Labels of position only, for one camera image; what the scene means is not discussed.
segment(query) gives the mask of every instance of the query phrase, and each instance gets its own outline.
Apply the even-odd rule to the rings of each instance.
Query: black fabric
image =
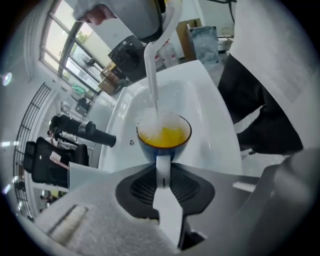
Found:
[[[50,160],[52,152],[61,156],[60,162],[69,165],[69,162],[89,165],[86,145],[79,145],[77,151],[73,149],[57,148],[44,138],[39,137],[35,142],[26,143],[23,168],[31,173],[35,183],[52,184],[68,188],[68,170]]]
[[[291,154],[303,149],[301,140],[289,119],[263,85],[229,54],[218,89],[237,123],[258,109],[258,118],[238,134],[242,149],[261,154]]]
[[[79,165],[89,166],[88,148],[84,144],[80,144],[74,151],[74,162]]]

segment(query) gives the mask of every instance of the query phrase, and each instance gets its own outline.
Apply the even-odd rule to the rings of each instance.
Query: window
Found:
[[[96,32],[84,23],[80,28],[76,38],[83,44],[83,46],[90,51],[92,55],[96,57],[96,60],[100,62],[104,67],[107,66],[111,59],[108,54],[110,48],[105,42],[97,35]]]
[[[54,16],[70,31],[76,20],[73,17],[74,9],[72,9],[66,1],[61,1],[54,12]]]
[[[56,62],[48,53],[46,53],[46,52],[44,53],[43,59],[46,62],[46,64],[48,64],[53,70],[58,72],[59,63]]]
[[[67,38],[67,32],[53,19],[50,20],[50,26],[44,47],[58,60],[61,59],[61,54],[65,47]]]
[[[99,94],[109,47],[86,23],[76,22],[65,0],[54,1],[43,30],[40,59],[69,85]]]

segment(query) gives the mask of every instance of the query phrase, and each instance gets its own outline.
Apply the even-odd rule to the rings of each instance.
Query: gray surface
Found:
[[[82,222],[71,235],[66,247],[81,255],[163,256],[177,249],[157,228],[157,221],[136,219],[119,206],[115,190],[126,176],[139,171],[136,167],[108,174],[87,183],[52,204],[35,220],[45,233],[74,205],[88,208]]]

